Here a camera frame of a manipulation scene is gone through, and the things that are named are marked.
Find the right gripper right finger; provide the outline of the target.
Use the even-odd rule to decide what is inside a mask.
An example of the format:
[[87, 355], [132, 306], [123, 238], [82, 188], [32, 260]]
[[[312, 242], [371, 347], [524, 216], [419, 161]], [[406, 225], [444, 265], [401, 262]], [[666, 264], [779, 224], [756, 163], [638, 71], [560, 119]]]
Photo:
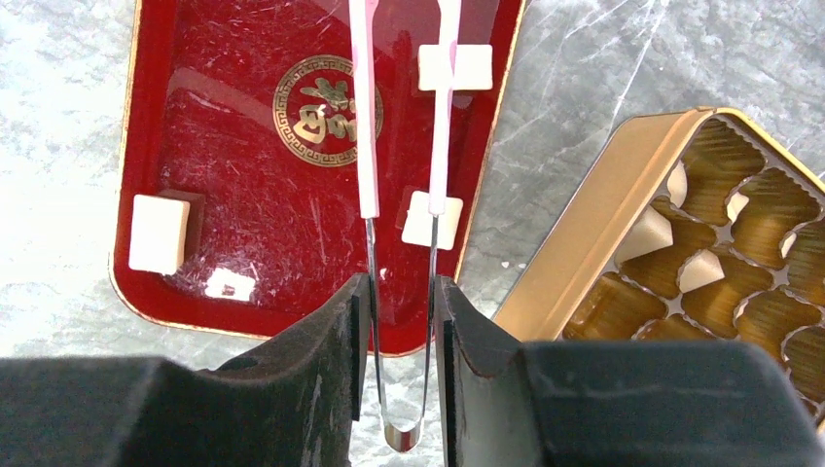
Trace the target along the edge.
[[788, 379], [737, 341], [521, 342], [435, 284], [448, 466], [820, 466]]

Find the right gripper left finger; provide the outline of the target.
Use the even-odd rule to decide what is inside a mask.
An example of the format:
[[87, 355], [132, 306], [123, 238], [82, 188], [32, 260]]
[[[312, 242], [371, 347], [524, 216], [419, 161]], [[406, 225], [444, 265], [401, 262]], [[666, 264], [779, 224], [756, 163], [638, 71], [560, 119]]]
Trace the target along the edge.
[[5, 466], [344, 466], [360, 414], [368, 277], [214, 370], [156, 356], [5, 359]]

